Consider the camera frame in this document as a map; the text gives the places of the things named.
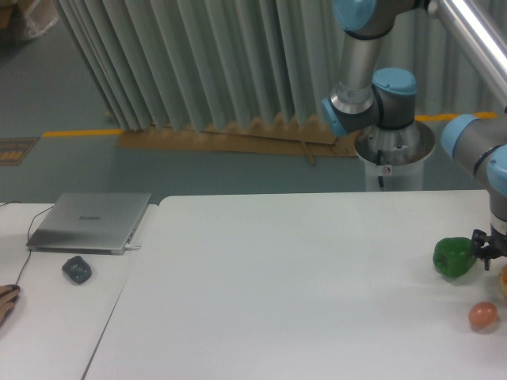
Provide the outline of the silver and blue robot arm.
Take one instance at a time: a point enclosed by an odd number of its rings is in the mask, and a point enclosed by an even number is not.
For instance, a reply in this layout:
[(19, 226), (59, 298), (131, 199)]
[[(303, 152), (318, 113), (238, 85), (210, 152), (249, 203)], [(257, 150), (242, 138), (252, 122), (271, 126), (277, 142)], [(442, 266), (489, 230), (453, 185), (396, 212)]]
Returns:
[(471, 1), (336, 1), (345, 31), (338, 83), (322, 100), (330, 130), (355, 134), (369, 191), (415, 191), (436, 145), (473, 176), (490, 197), (490, 231), (475, 230), (471, 254), (489, 264), (506, 254), (506, 119), (463, 114), (436, 138), (415, 119), (417, 83), (403, 69), (376, 69), (382, 38), (398, 15), (423, 9), (458, 41), (463, 53), (501, 103), (506, 101), (506, 39)]

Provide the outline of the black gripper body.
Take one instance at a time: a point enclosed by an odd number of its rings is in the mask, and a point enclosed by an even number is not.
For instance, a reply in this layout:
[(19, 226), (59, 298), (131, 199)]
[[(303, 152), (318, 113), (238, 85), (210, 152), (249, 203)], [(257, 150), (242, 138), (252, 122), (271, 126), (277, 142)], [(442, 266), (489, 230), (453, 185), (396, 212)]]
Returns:
[(488, 241), (488, 248), (492, 257), (506, 256), (506, 236), (498, 231), (492, 231)]

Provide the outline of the person's hand on mouse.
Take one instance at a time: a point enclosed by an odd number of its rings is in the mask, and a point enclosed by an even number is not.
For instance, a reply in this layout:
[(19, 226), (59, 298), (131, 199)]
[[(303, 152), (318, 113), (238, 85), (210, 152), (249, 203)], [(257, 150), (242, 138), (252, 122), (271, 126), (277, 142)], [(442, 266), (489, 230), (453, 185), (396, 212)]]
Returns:
[(19, 294), (13, 291), (12, 285), (2, 285), (0, 294), (0, 323), (2, 324), (17, 304)]

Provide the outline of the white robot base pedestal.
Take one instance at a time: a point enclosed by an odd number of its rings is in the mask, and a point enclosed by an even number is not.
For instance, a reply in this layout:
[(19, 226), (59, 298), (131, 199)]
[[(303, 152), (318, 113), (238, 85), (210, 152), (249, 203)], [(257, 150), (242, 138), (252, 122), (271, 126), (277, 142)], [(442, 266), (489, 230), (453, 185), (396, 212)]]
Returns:
[(419, 121), (398, 130), (370, 126), (360, 131), (354, 147), (364, 164), (366, 191), (421, 191), (435, 135)]

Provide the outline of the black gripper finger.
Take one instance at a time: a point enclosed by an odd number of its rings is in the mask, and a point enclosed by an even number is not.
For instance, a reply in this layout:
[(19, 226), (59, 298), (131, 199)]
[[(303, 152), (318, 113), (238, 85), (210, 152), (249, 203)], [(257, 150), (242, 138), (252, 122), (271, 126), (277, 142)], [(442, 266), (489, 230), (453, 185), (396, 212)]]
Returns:
[(491, 251), (489, 245), (490, 237), (486, 232), (475, 229), (471, 237), (471, 255), (483, 263), (486, 271), (490, 270)]

